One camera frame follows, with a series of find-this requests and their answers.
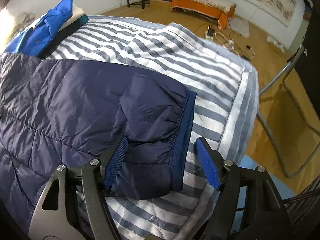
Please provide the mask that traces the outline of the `orange covered low bench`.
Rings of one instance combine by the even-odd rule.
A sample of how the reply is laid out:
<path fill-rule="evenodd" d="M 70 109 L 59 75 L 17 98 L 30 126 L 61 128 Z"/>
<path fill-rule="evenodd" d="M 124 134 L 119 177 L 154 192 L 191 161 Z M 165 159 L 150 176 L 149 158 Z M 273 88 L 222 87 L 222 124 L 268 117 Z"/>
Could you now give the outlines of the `orange covered low bench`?
<path fill-rule="evenodd" d="M 227 28 L 228 19 L 233 18 L 236 4 L 228 0 L 172 0 L 171 9 L 177 8 L 197 12 L 217 20 L 217 26 Z"/>

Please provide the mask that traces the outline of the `white power strip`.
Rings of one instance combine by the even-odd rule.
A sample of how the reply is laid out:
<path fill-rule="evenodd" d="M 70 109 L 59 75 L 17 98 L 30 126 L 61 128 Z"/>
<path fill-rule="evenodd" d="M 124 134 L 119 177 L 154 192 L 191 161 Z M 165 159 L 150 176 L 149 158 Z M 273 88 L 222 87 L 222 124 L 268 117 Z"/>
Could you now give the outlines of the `white power strip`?
<path fill-rule="evenodd" d="M 207 28 L 207 31 L 205 32 L 205 39 L 208 41 L 213 41 L 214 40 L 214 34 L 215 34 L 215 30 L 214 28 L 209 25 Z"/>

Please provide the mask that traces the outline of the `folded floral quilt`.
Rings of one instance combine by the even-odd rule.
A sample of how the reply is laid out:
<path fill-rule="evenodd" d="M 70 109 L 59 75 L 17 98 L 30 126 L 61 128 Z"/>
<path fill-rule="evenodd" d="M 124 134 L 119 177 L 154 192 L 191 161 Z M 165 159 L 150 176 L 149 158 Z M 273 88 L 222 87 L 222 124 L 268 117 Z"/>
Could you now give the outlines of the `folded floral quilt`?
<path fill-rule="evenodd" d="M 15 17 L 15 25 L 13 32 L 19 33 L 23 31 L 27 26 L 35 21 L 35 14 L 33 12 L 21 12 Z"/>

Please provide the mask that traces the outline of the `bright blue white jacket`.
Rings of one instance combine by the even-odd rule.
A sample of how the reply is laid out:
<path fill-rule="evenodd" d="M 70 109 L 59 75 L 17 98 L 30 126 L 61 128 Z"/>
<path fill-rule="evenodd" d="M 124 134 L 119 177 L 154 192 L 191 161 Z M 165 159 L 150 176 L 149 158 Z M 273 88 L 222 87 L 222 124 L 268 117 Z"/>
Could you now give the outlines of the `bright blue white jacket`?
<path fill-rule="evenodd" d="M 56 7 L 27 26 L 6 45 L 5 53 L 48 57 L 68 36 L 88 22 L 88 16 L 74 4 L 62 0 Z"/>

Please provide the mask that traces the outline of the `navy quilted puffer jacket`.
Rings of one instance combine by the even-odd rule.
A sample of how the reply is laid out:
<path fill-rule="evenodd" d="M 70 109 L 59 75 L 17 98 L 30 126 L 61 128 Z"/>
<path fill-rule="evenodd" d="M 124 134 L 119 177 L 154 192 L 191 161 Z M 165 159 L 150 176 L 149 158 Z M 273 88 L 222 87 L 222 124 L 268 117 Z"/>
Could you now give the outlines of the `navy quilted puffer jacket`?
<path fill-rule="evenodd" d="M 1 201 L 28 232 L 58 165 L 77 167 L 123 135 L 114 196 L 181 191 L 196 94 L 146 68 L 91 60 L 1 56 Z"/>

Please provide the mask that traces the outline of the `grey metal folding chair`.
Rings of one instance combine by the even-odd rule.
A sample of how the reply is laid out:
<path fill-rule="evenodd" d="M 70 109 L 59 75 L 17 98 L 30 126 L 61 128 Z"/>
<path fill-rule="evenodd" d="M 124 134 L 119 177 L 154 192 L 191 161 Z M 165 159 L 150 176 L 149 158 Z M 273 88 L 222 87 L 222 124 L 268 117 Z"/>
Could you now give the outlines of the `grey metal folding chair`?
<path fill-rule="evenodd" d="M 292 75 L 293 81 L 297 84 L 297 90 L 303 95 L 306 94 L 294 72 L 299 59 L 305 55 L 307 51 L 301 44 L 285 67 L 259 91 L 259 98 L 262 99 L 274 85 L 279 85 L 270 116 L 265 117 L 259 111 L 257 119 L 274 148 L 283 175 L 289 179 L 300 175 L 319 152 L 317 117 L 311 114 L 311 120 L 308 120 L 293 90 L 286 84 L 286 80 Z"/>

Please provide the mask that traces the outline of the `blue white striped blanket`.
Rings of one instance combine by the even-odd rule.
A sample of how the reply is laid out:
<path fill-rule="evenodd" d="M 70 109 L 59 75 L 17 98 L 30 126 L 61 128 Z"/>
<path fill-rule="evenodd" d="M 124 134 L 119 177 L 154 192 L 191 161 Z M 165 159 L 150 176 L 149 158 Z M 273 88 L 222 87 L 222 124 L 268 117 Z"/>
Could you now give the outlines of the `blue white striped blanket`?
<path fill-rule="evenodd" d="M 194 153 L 194 142 L 205 137 L 225 159 L 241 162 L 259 107 L 256 69 L 180 24 L 114 16 L 91 16 L 62 40 L 49 58 L 146 67 L 196 92 L 182 191 L 149 200 L 107 199 L 123 239 L 144 239 L 150 234 L 162 239 L 191 239 L 218 199 Z"/>

